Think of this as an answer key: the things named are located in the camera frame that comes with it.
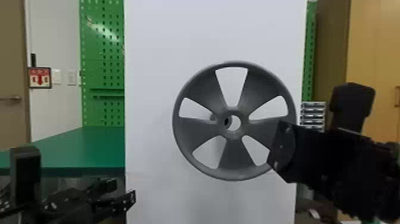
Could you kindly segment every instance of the gray wheel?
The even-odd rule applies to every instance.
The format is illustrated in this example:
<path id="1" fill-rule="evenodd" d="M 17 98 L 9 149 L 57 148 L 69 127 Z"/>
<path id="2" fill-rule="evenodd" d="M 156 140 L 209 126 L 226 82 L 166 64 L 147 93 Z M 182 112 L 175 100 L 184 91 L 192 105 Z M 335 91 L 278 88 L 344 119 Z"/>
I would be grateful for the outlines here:
<path id="1" fill-rule="evenodd" d="M 215 74 L 218 69 L 226 67 L 241 67 L 248 70 L 239 103 L 235 107 L 227 106 Z M 288 111 L 286 116 L 249 120 L 249 115 L 253 111 L 277 96 L 282 96 L 286 102 Z M 180 117 L 180 107 L 185 98 L 209 109 L 216 119 Z M 238 130 L 226 129 L 226 119 L 231 116 L 240 118 L 241 126 Z M 295 105 L 283 82 L 258 65 L 229 61 L 199 71 L 185 84 L 175 102 L 172 125 L 178 147 L 191 165 L 217 179 L 243 181 L 262 175 L 271 167 L 266 161 L 260 166 L 255 165 L 242 138 L 248 135 L 263 146 L 271 148 L 279 120 L 296 123 Z M 219 135 L 226 139 L 226 144 L 218 167 L 213 169 L 198 161 L 193 152 L 204 142 Z"/>

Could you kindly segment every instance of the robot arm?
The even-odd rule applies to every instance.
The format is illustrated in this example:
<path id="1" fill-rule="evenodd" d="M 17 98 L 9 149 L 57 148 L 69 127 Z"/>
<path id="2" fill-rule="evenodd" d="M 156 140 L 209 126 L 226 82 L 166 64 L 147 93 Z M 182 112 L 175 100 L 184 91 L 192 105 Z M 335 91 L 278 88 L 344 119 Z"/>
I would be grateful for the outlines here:
<path id="1" fill-rule="evenodd" d="M 335 102 L 341 107 L 326 133 L 281 121 L 267 163 L 287 183 L 306 184 L 350 216 L 392 222 L 400 216 L 399 145 L 359 134 L 373 95 L 353 83 L 336 88 L 331 110 Z"/>

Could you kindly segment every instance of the fire alarm sign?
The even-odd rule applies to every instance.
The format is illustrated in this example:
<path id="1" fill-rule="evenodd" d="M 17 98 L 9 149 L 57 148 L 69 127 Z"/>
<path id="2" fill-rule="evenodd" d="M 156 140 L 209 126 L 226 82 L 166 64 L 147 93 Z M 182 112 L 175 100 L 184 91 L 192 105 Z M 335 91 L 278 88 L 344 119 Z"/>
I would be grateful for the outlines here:
<path id="1" fill-rule="evenodd" d="M 51 89 L 51 68 L 30 67 L 28 68 L 29 87 Z"/>

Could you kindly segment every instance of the wooden door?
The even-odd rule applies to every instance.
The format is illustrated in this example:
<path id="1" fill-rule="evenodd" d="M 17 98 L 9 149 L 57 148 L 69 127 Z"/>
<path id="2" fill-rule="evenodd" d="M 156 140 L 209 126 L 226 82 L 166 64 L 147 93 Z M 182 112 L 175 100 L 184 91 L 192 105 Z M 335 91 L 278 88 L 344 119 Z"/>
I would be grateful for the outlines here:
<path id="1" fill-rule="evenodd" d="M 22 0 L 0 1 L 0 150 L 29 141 L 24 24 Z"/>
<path id="2" fill-rule="evenodd" d="M 352 0 L 347 82 L 376 90 L 363 134 L 377 141 L 398 141 L 400 111 L 395 107 L 400 85 L 400 2 Z"/>

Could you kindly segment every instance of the green table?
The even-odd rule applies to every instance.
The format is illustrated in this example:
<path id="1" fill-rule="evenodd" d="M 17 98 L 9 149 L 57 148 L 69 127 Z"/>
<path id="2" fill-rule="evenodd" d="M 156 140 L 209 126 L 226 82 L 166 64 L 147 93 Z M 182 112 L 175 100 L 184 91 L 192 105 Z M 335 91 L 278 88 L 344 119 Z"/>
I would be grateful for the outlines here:
<path id="1" fill-rule="evenodd" d="M 123 127 L 81 127 L 29 145 L 42 155 L 42 176 L 124 176 Z M 0 152 L 0 176 L 9 174 L 9 151 Z"/>

